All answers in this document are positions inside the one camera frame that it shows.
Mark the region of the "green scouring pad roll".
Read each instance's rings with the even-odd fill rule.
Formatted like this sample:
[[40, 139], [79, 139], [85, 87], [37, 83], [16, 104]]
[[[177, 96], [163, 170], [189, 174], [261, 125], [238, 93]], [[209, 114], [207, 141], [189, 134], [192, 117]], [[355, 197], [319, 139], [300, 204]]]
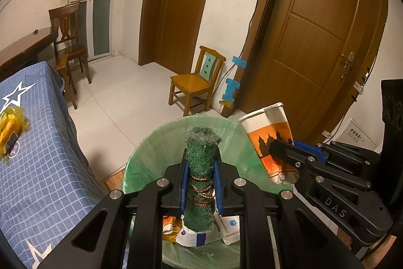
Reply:
[[214, 223], [214, 163], [221, 137], [209, 127], [192, 126], [186, 132], [185, 142], [189, 181], [184, 225], [196, 233], [206, 232]]

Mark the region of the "white blue tissue pack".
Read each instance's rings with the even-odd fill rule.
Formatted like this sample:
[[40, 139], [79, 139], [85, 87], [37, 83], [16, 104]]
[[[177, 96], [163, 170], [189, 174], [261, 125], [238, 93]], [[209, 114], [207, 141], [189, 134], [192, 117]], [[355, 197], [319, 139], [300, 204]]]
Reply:
[[222, 240], [222, 237], [215, 224], [206, 232], [199, 233], [183, 225], [176, 236], [176, 242], [183, 247], [202, 247], [218, 240]]

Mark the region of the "white medicine box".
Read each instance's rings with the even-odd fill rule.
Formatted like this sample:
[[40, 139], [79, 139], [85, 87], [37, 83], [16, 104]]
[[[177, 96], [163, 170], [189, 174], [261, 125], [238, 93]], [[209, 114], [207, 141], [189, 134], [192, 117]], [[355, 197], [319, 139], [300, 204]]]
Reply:
[[225, 245], [230, 245], [240, 240], [239, 216], [221, 216], [214, 213], [215, 222]]

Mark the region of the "orange white paper cup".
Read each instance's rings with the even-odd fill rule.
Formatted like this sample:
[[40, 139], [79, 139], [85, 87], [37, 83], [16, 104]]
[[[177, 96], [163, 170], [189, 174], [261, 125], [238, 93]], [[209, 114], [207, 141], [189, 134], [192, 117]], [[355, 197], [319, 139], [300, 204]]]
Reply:
[[182, 219], [175, 216], [164, 216], [162, 219], [162, 234], [178, 233], [182, 228]]

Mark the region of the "green lined trash bin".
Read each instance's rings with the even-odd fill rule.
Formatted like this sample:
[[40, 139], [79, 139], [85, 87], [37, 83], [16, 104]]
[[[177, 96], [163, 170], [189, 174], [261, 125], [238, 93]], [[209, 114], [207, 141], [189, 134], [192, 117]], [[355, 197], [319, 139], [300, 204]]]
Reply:
[[271, 173], [260, 148], [272, 139], [291, 143], [278, 129], [264, 133], [253, 145], [243, 126], [228, 119], [192, 115], [162, 125], [136, 148], [126, 164], [122, 191], [141, 191], [167, 179], [173, 188], [162, 202], [184, 223], [178, 239], [193, 237], [189, 244], [162, 241], [162, 262], [174, 268], [239, 268], [240, 243], [226, 244], [221, 220], [215, 214], [239, 217], [229, 211], [224, 201], [235, 199], [231, 183], [225, 182], [224, 164], [231, 179], [241, 177], [260, 190], [278, 194], [290, 190], [298, 174], [294, 167], [275, 166]]

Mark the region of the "small yellow wooden chair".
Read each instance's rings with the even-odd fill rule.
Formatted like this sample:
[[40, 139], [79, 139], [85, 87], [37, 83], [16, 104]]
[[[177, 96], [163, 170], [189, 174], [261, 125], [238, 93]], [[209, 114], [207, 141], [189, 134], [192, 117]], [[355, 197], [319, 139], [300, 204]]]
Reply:
[[189, 115], [192, 108], [203, 105], [209, 111], [213, 90], [226, 58], [215, 49], [200, 46], [194, 72], [171, 76], [168, 104], [172, 106], [174, 99], [184, 105], [183, 116]]

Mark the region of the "brown entrance door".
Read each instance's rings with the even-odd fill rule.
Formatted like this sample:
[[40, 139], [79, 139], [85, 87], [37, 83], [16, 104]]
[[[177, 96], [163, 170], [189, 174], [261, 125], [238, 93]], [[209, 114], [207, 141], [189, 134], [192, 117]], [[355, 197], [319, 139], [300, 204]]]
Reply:
[[357, 99], [380, 46], [388, 0], [273, 0], [237, 107], [281, 102], [295, 139], [328, 137]]

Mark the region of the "blue star tablecloth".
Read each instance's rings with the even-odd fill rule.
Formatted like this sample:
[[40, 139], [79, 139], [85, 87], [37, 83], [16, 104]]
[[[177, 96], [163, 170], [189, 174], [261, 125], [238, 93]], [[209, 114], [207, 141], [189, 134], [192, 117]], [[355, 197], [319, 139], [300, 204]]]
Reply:
[[25, 268], [37, 268], [106, 195], [79, 146], [63, 87], [46, 62], [1, 82], [1, 109], [20, 106], [28, 121], [1, 159], [1, 233]]

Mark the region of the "yellow plastic snack bag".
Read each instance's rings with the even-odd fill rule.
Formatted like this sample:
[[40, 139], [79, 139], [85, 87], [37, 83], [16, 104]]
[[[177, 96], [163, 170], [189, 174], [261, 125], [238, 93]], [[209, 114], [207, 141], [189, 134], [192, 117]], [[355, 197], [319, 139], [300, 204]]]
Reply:
[[9, 156], [20, 135], [29, 128], [29, 120], [20, 106], [9, 106], [1, 113], [1, 160]]

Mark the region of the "dark wooden chair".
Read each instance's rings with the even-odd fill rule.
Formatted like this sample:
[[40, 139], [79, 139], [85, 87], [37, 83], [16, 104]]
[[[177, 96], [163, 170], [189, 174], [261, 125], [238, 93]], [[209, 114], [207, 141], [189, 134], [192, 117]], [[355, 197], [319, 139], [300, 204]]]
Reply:
[[79, 10], [79, 2], [49, 10], [51, 29], [61, 33], [60, 39], [53, 43], [55, 67], [62, 69], [66, 67], [67, 62], [78, 59], [81, 71], [85, 73], [88, 83], [91, 84], [88, 50], [79, 34]]

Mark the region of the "dark wooden dining table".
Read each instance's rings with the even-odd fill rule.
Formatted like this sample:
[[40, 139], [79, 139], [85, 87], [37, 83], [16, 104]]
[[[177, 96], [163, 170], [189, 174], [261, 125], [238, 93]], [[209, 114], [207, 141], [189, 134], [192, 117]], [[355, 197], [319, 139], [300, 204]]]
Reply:
[[35, 62], [38, 54], [58, 37], [56, 28], [46, 27], [17, 40], [1, 51], [1, 81], [12, 76], [27, 64]]

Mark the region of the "brown wooden door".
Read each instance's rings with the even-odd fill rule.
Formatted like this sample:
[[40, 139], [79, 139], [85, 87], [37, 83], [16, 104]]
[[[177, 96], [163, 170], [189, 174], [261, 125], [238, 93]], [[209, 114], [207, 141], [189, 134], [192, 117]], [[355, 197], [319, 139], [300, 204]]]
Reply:
[[191, 71], [206, 0], [143, 0], [139, 65], [155, 62], [177, 74]]

